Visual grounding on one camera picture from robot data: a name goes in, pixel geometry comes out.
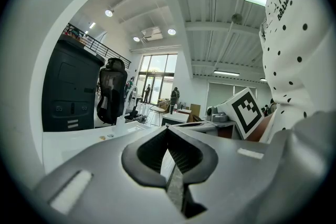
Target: metal railing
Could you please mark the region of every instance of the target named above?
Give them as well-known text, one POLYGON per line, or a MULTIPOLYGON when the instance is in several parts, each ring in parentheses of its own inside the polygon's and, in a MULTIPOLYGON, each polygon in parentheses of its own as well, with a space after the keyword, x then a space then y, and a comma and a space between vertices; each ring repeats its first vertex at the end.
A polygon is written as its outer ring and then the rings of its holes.
POLYGON ((121 59, 126 68, 130 67, 130 60, 127 60, 125 57, 122 57, 120 54, 116 53, 115 51, 111 50, 110 48, 106 47, 103 43, 100 43, 93 37, 86 35, 82 30, 78 29, 77 27, 73 26, 72 24, 67 24, 64 28, 62 34, 69 34, 72 30, 77 29, 81 34, 80 42, 85 45, 85 47, 89 48, 90 50, 94 51, 95 53, 102 56, 105 60, 109 58, 119 58, 121 59))

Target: white shirt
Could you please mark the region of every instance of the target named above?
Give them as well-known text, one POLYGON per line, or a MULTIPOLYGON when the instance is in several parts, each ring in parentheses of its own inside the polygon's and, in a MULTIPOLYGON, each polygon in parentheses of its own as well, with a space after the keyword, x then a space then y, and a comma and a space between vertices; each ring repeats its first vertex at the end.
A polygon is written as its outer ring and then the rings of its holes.
MULTIPOLYGON (((270 143, 276 132, 292 128, 318 110, 316 100, 312 99, 318 90, 309 89, 307 85, 310 88, 326 85, 309 83, 316 74, 309 76, 306 70, 330 32, 334 18, 326 0, 267 0, 265 8, 266 19, 260 27, 259 37, 265 78, 277 109, 260 141, 270 143)), ((326 49, 330 49, 332 44, 327 43, 329 47, 326 49)))

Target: black mesh chair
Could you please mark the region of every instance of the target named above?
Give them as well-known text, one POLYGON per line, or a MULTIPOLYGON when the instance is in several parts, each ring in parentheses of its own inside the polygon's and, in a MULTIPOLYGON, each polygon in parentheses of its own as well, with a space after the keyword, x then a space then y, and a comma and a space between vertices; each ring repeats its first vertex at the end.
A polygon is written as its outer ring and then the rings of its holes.
POLYGON ((106 68, 99 73, 101 96, 97 106, 98 118, 115 124, 124 109, 124 88, 127 80, 124 62, 118 58, 108 59, 106 68))

